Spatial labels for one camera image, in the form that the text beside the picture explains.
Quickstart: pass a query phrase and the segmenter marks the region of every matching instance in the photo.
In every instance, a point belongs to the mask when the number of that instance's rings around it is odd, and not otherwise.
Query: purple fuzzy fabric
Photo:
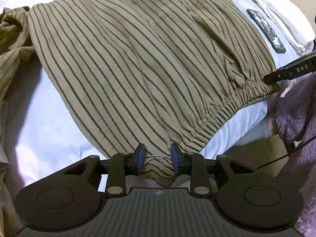
[[[316,135],[316,74],[293,85],[276,105],[280,137],[287,141],[308,141]],[[316,139],[290,156],[277,175],[300,190],[304,207],[296,229],[306,237],[316,236]]]

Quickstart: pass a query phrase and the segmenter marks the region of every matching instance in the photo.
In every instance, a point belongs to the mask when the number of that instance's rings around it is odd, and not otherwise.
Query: bed
[[[0,0],[0,8],[31,7],[50,1],[53,0]],[[263,14],[251,0],[232,1],[249,19],[246,13],[248,8]],[[298,55],[277,26],[267,17],[266,19],[287,50],[285,54],[277,54],[258,28],[278,69],[298,58]],[[244,144],[251,138],[267,137],[269,129],[265,124],[261,126],[260,122],[274,107],[287,85],[286,81],[280,83],[280,92],[239,110],[217,131],[200,153],[205,158],[214,159],[233,145]],[[9,161],[5,183],[13,198],[21,188],[91,154],[106,159],[79,130],[37,56],[34,56],[29,68],[20,73],[19,81],[10,88],[5,100],[8,111],[4,151]],[[106,176],[102,178],[100,190],[104,189],[105,183]]]

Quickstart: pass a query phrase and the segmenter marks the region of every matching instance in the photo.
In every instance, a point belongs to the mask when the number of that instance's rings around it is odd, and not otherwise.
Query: screw
[[[205,187],[205,186],[199,186],[199,187],[196,187],[194,189],[194,192],[196,194],[201,194],[201,195],[204,195],[204,194],[208,194],[210,192],[209,188]]]
[[[123,189],[119,186],[111,186],[107,189],[107,191],[110,194],[120,194],[123,191]]]

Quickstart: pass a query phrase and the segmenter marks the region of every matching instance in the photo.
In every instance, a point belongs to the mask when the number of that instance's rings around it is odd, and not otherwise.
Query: folded white towel
[[[299,55],[313,45],[315,33],[306,16],[289,0],[253,0],[273,20]]]

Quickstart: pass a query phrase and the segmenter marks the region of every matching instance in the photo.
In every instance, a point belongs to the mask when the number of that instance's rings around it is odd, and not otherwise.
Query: phone screen
[[[283,46],[281,40],[276,35],[274,30],[266,21],[266,19],[261,15],[261,13],[258,11],[251,10],[251,9],[247,9],[247,12],[250,15],[250,17],[257,23],[260,29],[264,32],[265,36],[268,38],[268,40],[272,44],[275,51],[279,53],[286,52],[286,49]]]

